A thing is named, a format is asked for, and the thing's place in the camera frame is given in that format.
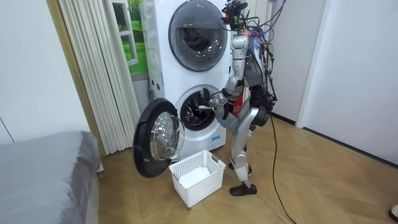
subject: round porthole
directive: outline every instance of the round porthole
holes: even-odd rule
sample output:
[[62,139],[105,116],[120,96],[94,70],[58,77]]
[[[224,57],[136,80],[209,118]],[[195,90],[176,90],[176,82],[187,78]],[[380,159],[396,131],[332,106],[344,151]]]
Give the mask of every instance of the round porthole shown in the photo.
[[188,1],[174,13],[169,42],[177,61],[185,68],[201,72],[214,67],[228,42],[220,10],[208,1]]
[[180,119],[184,126],[192,131],[201,131],[207,128],[215,119],[212,110],[199,109],[198,99],[200,91],[192,93],[182,104]]

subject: window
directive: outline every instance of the window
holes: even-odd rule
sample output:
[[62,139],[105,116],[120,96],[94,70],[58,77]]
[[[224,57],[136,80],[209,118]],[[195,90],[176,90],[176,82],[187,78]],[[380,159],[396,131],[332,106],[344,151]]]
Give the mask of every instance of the window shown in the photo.
[[148,77],[139,5],[142,0],[112,0],[124,54],[133,80]]

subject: humanoid robot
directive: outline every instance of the humanoid robot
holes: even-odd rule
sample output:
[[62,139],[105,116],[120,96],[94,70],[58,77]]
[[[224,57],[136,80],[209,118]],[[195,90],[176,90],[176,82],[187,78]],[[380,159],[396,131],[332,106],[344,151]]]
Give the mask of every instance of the humanoid robot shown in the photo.
[[[274,58],[269,52],[266,40],[262,38],[263,31],[247,26],[246,21],[253,18],[246,16],[246,20],[239,23],[235,19],[246,6],[247,3],[230,1],[224,9],[227,14],[224,22],[228,23],[232,30],[239,32],[231,43],[233,75],[220,92],[210,95],[207,89],[201,91],[203,106],[200,108],[212,109],[220,125],[233,132],[229,168],[235,170],[243,183],[229,190],[234,196],[257,193],[256,186],[249,180],[251,168],[247,162],[246,146],[256,127],[267,123],[277,101],[271,78],[272,70],[267,69],[269,58],[271,63]],[[268,91],[268,80],[272,93]],[[237,116],[233,116],[231,112],[234,103],[245,86],[249,88],[250,97],[243,103]]]

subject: gray blanket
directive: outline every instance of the gray blanket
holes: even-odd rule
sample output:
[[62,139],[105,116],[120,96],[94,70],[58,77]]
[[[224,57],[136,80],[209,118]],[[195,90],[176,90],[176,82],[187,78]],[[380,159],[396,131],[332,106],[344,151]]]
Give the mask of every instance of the gray blanket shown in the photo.
[[99,166],[86,132],[0,146],[0,223],[83,224]]

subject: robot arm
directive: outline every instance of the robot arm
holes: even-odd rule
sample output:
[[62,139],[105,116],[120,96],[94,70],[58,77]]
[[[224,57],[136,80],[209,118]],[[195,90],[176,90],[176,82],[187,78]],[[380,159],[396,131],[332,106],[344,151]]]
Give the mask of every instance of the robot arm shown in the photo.
[[243,91],[244,87],[244,69],[246,64],[246,55],[249,49],[249,37],[239,35],[232,41],[233,48],[233,62],[232,67],[234,75],[228,78],[225,87],[221,92],[215,94],[210,99],[210,106],[215,110],[218,108],[224,109],[223,119],[228,117],[229,112],[232,111],[233,105]]

